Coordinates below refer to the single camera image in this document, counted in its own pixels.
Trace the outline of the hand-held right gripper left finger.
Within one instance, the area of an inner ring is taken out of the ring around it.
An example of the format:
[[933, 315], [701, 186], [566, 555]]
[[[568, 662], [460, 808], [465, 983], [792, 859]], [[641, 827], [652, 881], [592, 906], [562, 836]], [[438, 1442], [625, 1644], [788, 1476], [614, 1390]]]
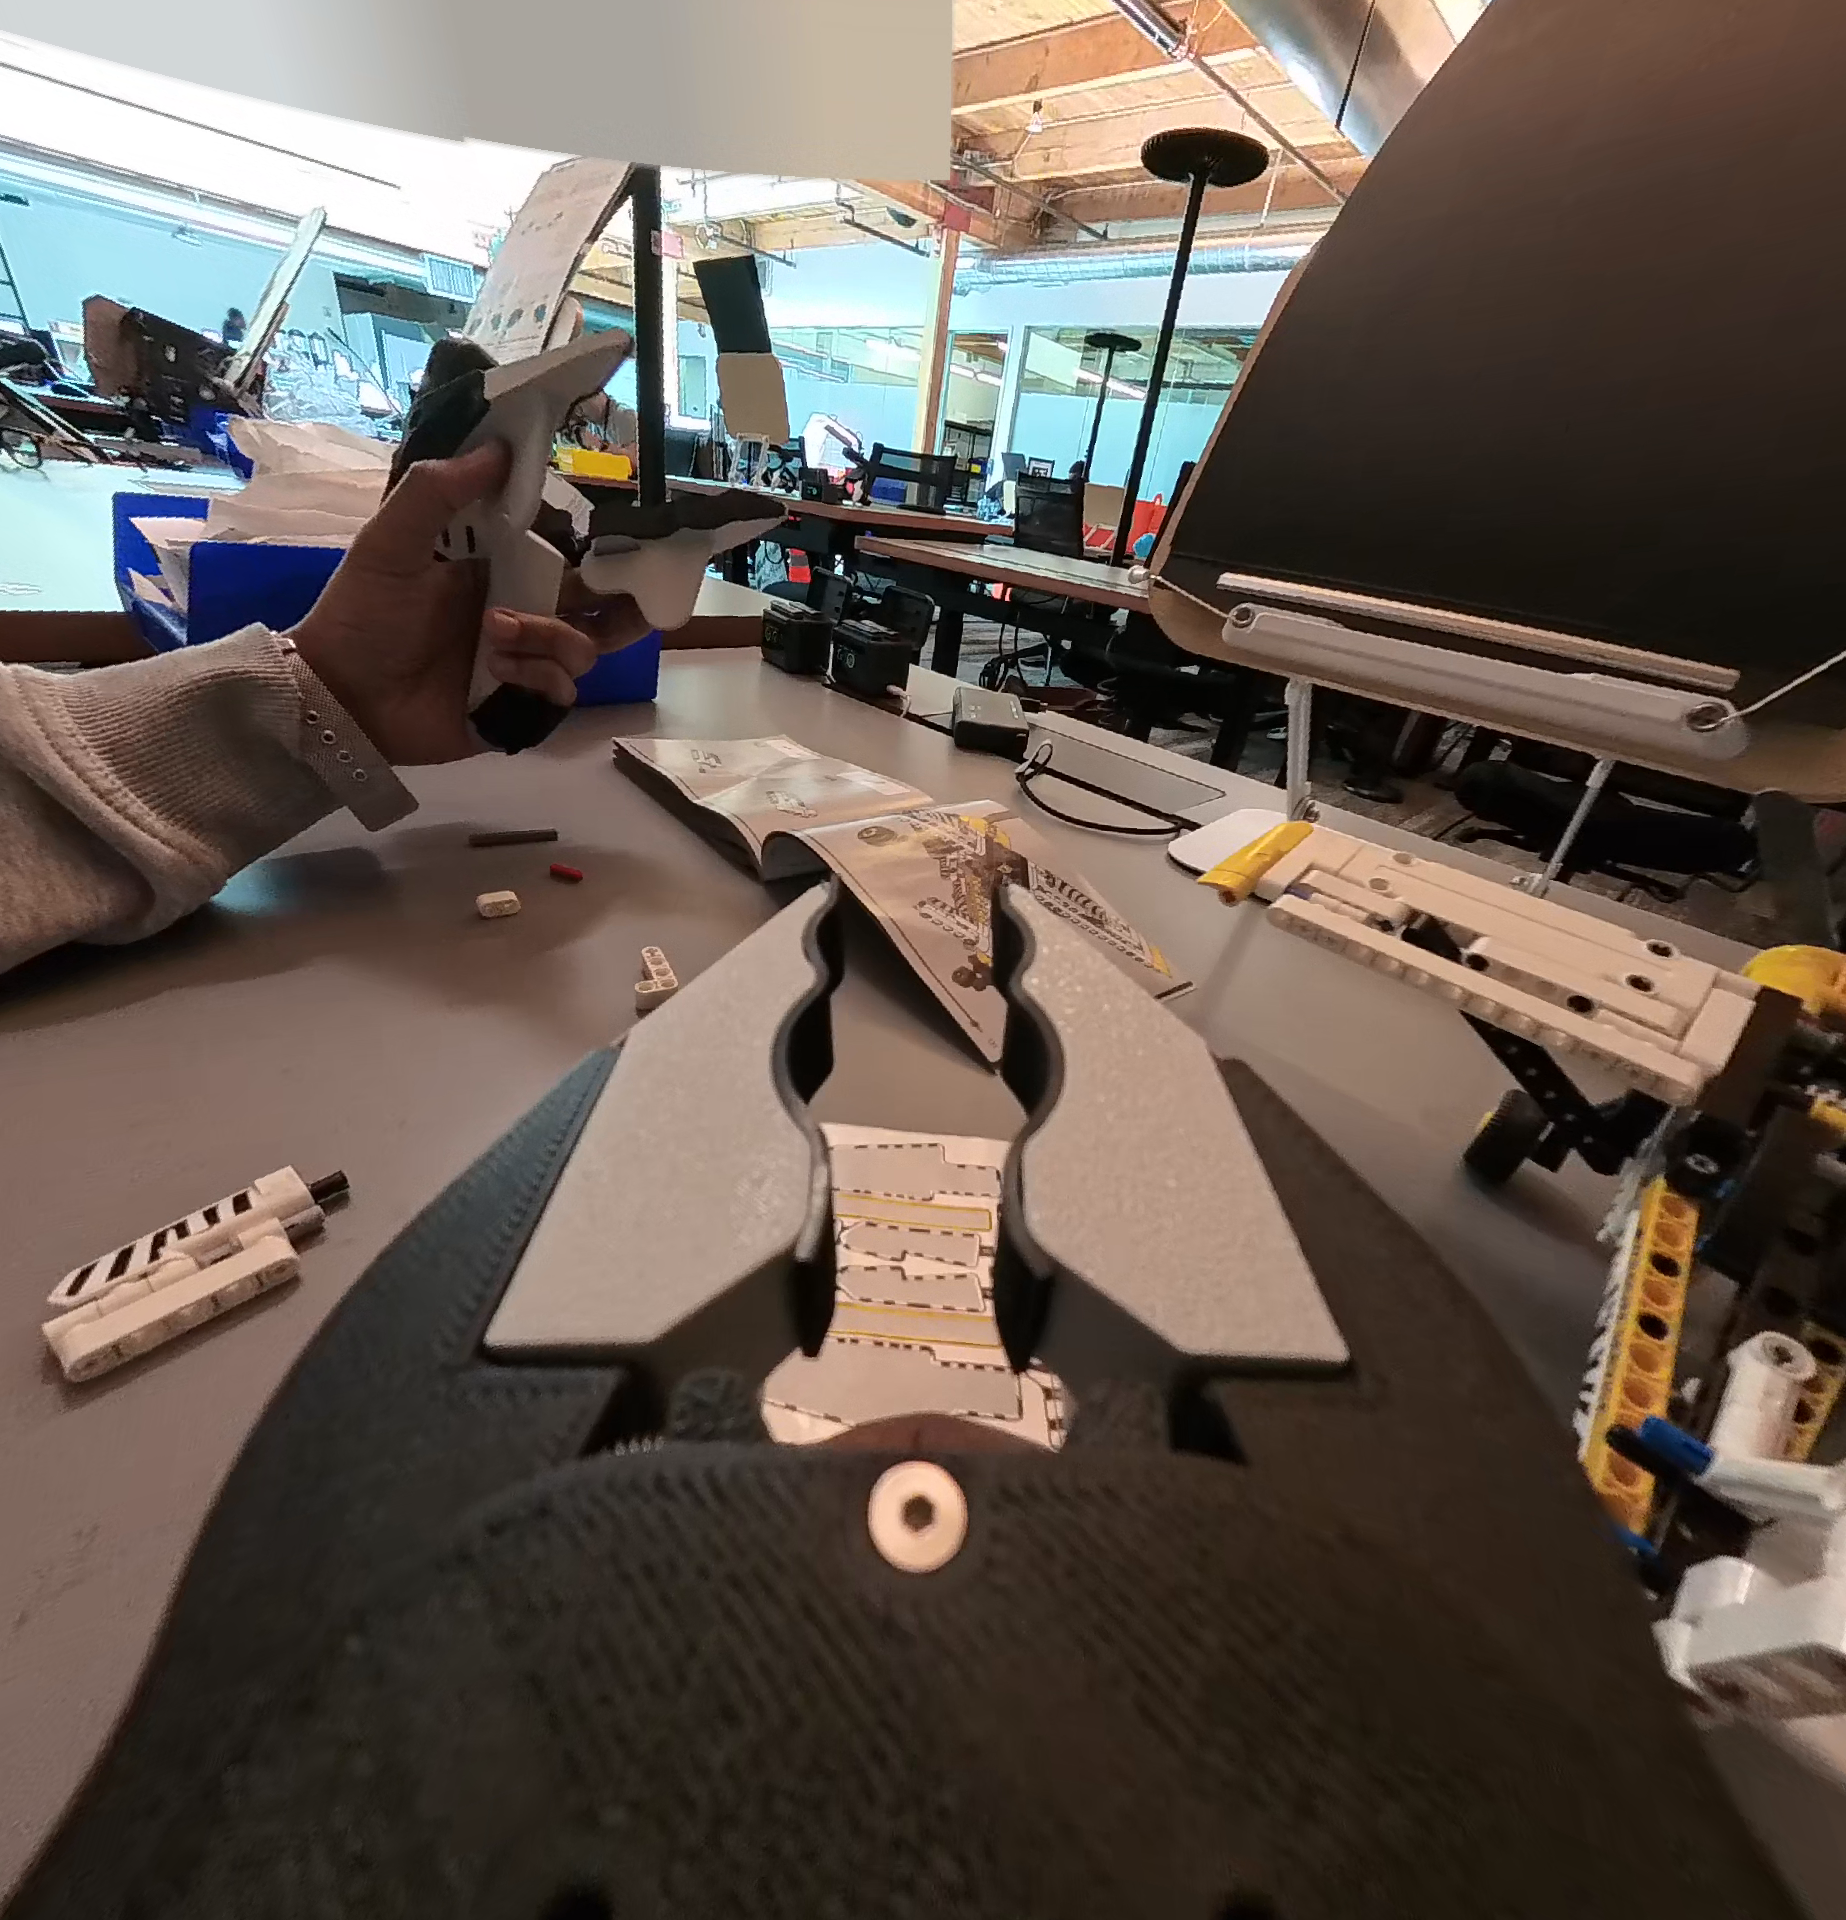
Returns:
[[614, 1051], [485, 1327], [504, 1362], [777, 1365], [834, 1320], [840, 888], [815, 885]]

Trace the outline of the open lego instruction booklet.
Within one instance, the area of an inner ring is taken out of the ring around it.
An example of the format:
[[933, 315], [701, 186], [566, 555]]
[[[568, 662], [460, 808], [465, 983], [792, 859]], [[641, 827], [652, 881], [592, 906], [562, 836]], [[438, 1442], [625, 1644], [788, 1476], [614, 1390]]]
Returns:
[[1192, 991], [1189, 978], [1003, 801], [939, 804], [781, 736], [619, 738], [613, 755], [625, 775], [675, 801], [699, 833], [736, 849], [761, 881], [836, 879], [990, 1066], [1008, 1018], [992, 978], [998, 881], [1024, 888], [1154, 999]]

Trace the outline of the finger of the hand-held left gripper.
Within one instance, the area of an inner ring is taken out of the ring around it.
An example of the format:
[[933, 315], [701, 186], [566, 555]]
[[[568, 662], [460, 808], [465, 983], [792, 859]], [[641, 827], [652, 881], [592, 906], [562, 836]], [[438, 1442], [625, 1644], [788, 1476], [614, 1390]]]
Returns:
[[660, 505], [596, 492], [576, 573], [592, 596], [632, 600], [650, 631], [675, 632], [695, 617], [709, 563], [786, 517], [788, 503], [771, 492], [684, 492]]
[[446, 529], [449, 562], [486, 568], [489, 600], [516, 616], [552, 616], [563, 560], [533, 533], [551, 468], [551, 448], [576, 400], [592, 396], [629, 361], [628, 333], [584, 333], [571, 342], [478, 368], [458, 379], [467, 426], [460, 451], [504, 448], [504, 483], [467, 505]]

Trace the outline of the cardboard panel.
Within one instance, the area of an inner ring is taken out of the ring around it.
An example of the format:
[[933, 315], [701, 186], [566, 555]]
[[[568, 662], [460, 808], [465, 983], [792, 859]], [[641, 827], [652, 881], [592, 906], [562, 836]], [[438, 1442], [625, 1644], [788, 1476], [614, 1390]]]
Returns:
[[460, 334], [498, 366], [559, 349], [582, 333], [575, 276], [621, 208], [635, 168], [573, 157], [537, 175], [511, 219]]

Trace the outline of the lego sticker sheet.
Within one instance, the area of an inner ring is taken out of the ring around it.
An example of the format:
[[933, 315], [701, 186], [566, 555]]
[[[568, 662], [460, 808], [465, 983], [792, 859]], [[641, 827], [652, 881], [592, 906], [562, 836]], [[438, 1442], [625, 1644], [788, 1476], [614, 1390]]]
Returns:
[[834, 1316], [815, 1357], [761, 1388], [777, 1444], [815, 1446], [894, 1416], [950, 1416], [1060, 1449], [1072, 1400], [1015, 1371], [997, 1332], [992, 1260], [1006, 1145], [828, 1122]]

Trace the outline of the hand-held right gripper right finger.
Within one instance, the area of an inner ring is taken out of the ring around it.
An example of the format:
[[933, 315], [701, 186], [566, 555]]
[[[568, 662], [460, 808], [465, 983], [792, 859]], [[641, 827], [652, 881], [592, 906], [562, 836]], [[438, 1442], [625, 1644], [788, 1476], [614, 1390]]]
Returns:
[[1024, 885], [995, 894], [995, 1324], [1056, 1380], [1334, 1378], [1343, 1335], [1199, 1039]]

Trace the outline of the black upright pole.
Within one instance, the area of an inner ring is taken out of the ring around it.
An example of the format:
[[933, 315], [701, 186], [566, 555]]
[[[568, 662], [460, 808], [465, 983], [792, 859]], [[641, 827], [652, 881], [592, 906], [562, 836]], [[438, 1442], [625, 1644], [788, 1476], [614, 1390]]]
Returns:
[[625, 174], [632, 242], [632, 318], [636, 366], [636, 502], [657, 511], [668, 500], [667, 477], [667, 256], [660, 171], [648, 163]]

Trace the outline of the long office desk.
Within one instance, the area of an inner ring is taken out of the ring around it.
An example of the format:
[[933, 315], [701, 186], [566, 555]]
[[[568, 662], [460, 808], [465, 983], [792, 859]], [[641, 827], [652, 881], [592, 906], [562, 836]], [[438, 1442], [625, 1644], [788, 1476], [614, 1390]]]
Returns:
[[773, 511], [782, 511], [782, 518], [763, 533], [752, 533], [746, 540], [747, 545], [765, 540], [810, 540], [815, 548], [826, 548], [840, 540], [843, 546], [852, 548], [866, 537], [950, 542], [1010, 540], [1006, 529], [997, 532], [995, 522], [984, 522], [974, 514], [933, 514], [894, 508], [881, 502], [869, 505], [806, 502], [770, 490], [759, 490], [759, 495]]
[[886, 570], [891, 579], [920, 575], [935, 583], [929, 589], [933, 594], [956, 596], [992, 585], [1130, 616], [1149, 612], [1146, 573], [1089, 557], [1049, 555], [997, 542], [869, 536], [855, 542], [855, 560]]

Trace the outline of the black floor lamp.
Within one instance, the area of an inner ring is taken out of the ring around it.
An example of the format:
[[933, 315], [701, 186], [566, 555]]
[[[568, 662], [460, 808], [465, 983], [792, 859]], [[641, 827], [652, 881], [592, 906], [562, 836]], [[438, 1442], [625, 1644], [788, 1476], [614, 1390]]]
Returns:
[[1093, 366], [1096, 400], [1093, 400], [1093, 414], [1092, 414], [1092, 422], [1089, 422], [1086, 451], [1085, 451], [1085, 472], [1089, 472], [1089, 468], [1093, 466], [1093, 458], [1096, 458], [1096, 448], [1100, 443], [1103, 406], [1114, 387], [1113, 375], [1117, 368], [1117, 361], [1122, 356], [1137, 354], [1143, 342], [1124, 333], [1103, 328], [1103, 331], [1092, 331], [1086, 334], [1085, 345], [1098, 357], [1098, 364]]
[[1169, 354], [1174, 345], [1177, 315], [1184, 285], [1189, 276], [1204, 195], [1213, 186], [1230, 190], [1246, 186], [1251, 181], [1261, 181], [1268, 168], [1268, 153], [1261, 142], [1246, 132], [1208, 126], [1188, 126], [1152, 135], [1143, 145], [1141, 159], [1152, 178], [1182, 184], [1186, 202], [1157, 339], [1152, 354], [1145, 407], [1139, 418], [1141, 422], [1127, 468], [1130, 502], [1137, 502], [1143, 495], [1149, 443], [1162, 406]]

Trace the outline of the large black curved panel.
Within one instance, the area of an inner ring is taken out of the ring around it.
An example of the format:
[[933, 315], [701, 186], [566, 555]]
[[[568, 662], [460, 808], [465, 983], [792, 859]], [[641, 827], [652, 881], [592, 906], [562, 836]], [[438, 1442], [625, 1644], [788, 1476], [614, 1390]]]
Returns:
[[1286, 279], [1152, 560], [1723, 698], [1846, 806], [1846, 5], [1489, 5]]

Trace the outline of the person's left hand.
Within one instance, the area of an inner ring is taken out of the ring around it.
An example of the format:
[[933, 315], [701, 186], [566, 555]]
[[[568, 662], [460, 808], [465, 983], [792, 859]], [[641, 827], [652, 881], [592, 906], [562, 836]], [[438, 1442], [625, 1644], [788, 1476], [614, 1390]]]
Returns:
[[629, 598], [597, 596], [566, 570], [556, 616], [494, 602], [486, 570], [446, 562], [446, 527], [505, 483], [511, 452], [485, 443], [410, 466], [352, 542], [294, 641], [392, 765], [447, 765], [486, 751], [470, 723], [480, 654], [498, 679], [557, 707], [605, 654], [648, 634]]

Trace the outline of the white flat stand base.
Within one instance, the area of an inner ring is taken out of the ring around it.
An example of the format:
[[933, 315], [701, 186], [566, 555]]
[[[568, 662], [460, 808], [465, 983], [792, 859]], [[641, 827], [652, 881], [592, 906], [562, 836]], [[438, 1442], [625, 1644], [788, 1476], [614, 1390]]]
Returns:
[[1243, 806], [1177, 833], [1163, 850], [1179, 872], [1200, 879], [1265, 836], [1276, 837], [1286, 827], [1306, 831], [1312, 826], [1315, 817], [1288, 821], [1277, 808]]

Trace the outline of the blue plastic bin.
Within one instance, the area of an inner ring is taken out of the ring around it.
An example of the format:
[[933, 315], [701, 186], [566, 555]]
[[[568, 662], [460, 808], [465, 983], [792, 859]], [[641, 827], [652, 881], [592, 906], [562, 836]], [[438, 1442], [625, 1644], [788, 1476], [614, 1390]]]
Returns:
[[[346, 548], [270, 542], [192, 542], [207, 514], [202, 495], [117, 492], [114, 560], [125, 610], [157, 654], [204, 645], [249, 626], [296, 626]], [[576, 707], [653, 698], [662, 642], [656, 631], [599, 655], [576, 679]]]

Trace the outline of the white bracket bar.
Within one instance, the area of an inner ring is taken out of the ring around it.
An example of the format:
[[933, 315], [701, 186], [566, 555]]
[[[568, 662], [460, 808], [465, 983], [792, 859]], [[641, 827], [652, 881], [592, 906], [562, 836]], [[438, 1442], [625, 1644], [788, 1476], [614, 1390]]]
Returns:
[[1615, 758], [1655, 752], [1722, 762], [1752, 746], [1749, 723], [1700, 690], [1562, 673], [1347, 626], [1276, 605], [1238, 575], [1219, 576], [1219, 589], [1230, 598], [1226, 645], [1290, 679]]

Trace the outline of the yellow white lego vehicle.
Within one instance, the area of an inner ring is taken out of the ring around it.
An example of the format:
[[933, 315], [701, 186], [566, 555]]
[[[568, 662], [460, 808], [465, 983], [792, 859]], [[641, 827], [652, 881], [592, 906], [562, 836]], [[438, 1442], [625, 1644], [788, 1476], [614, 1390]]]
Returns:
[[1199, 882], [1462, 1016], [1512, 1081], [1473, 1182], [1618, 1181], [1578, 1466], [1683, 1699], [1846, 1788], [1846, 955], [1727, 971], [1322, 826]]

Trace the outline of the brown wooden table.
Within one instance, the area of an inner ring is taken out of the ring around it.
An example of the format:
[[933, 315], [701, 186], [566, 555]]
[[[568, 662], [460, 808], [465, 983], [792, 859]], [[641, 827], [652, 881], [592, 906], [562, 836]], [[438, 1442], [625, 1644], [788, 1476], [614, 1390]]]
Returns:
[[99, 669], [147, 657], [147, 642], [125, 612], [0, 610], [5, 665]]

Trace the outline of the white striped lego assembly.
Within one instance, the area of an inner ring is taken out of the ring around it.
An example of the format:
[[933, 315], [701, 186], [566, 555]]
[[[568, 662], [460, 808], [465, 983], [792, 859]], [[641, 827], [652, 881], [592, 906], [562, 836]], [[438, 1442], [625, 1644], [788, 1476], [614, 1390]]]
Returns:
[[69, 1384], [104, 1378], [282, 1291], [352, 1195], [350, 1174], [284, 1165], [69, 1271], [43, 1341]]

